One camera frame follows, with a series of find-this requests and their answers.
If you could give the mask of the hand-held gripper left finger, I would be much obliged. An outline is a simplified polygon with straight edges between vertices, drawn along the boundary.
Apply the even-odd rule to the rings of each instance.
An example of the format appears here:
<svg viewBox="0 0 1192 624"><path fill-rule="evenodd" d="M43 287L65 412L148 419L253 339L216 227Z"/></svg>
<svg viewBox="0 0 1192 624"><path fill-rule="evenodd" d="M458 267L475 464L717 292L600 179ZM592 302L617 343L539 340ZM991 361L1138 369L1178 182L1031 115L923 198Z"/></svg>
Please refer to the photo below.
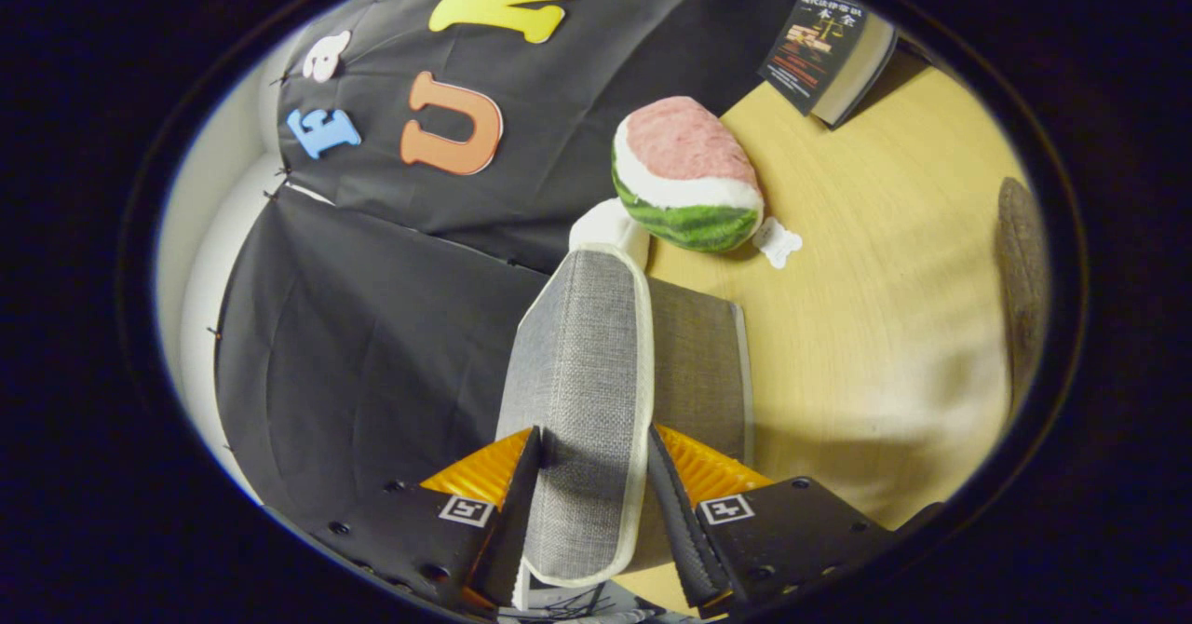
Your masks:
<svg viewBox="0 0 1192 624"><path fill-rule="evenodd" d="M435 472L406 468L311 512L267 512L401 599L493 618L515 600L544 440L544 430L529 426Z"/></svg>

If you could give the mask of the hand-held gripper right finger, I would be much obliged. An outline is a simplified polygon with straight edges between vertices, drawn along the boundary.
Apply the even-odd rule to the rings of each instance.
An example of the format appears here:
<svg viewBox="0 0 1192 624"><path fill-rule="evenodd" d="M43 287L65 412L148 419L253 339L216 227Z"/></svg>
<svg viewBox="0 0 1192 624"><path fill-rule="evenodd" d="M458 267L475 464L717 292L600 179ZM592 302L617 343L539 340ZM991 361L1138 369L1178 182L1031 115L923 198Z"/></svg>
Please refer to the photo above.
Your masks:
<svg viewBox="0 0 1192 624"><path fill-rule="evenodd" d="M774 481L681 432L653 425L647 472L687 603L703 618L744 618L853 577L931 523L898 529L808 476Z"/></svg>

